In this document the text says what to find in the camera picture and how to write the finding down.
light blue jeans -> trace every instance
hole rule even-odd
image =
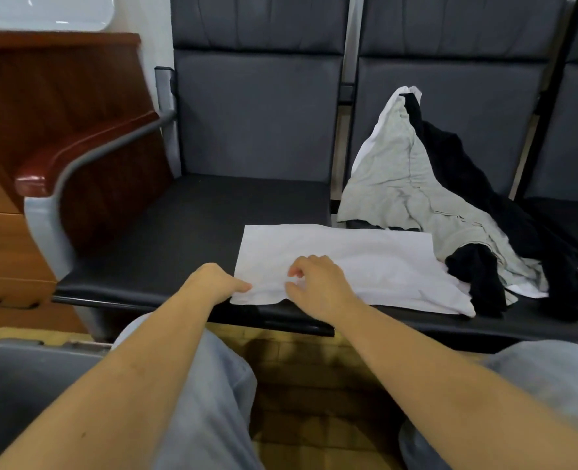
[[[147,317],[129,324],[113,347]],[[490,356],[484,365],[578,426],[578,345],[523,342]],[[205,330],[153,468],[261,470],[248,434],[255,392],[250,366]],[[449,468],[410,422],[403,425],[399,441],[409,470]]]

person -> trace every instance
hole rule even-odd
[[[578,345],[520,343],[484,367],[363,303],[326,256],[298,258],[288,276],[304,279],[286,284],[290,299],[351,342],[412,422],[410,470],[578,469]],[[250,287],[200,267],[35,419],[0,470],[261,469],[254,374],[204,327]]]

black chair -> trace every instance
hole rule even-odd
[[[389,96],[423,92],[423,117],[457,133],[493,188],[508,194],[567,0],[365,0],[346,175]],[[365,227],[348,221],[348,227]],[[378,307],[460,350],[496,352],[525,339],[578,343],[578,322],[520,298],[504,319]]]
[[[175,95],[179,127],[163,133],[179,142],[182,176],[175,168],[170,188],[123,236],[77,260],[53,300],[90,314],[94,335],[109,335],[95,329],[100,316],[157,308],[202,263],[233,273],[246,224],[330,225],[348,5],[172,0],[175,78],[159,96]],[[333,333],[289,303],[224,304],[211,321]]]
[[[523,176],[522,204],[578,248],[578,25],[547,120]]]

drawer handle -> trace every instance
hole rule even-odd
[[[3,304],[4,299],[0,298],[0,308],[10,308],[13,310],[34,310],[35,308],[39,308],[39,305],[41,305],[40,302],[33,302],[28,306],[9,306],[9,305],[4,305]]]

floor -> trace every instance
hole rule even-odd
[[[350,344],[239,326],[208,328],[252,365],[259,386],[251,422],[267,470],[395,470],[403,416]],[[1,338],[46,345],[89,335],[0,328]]]

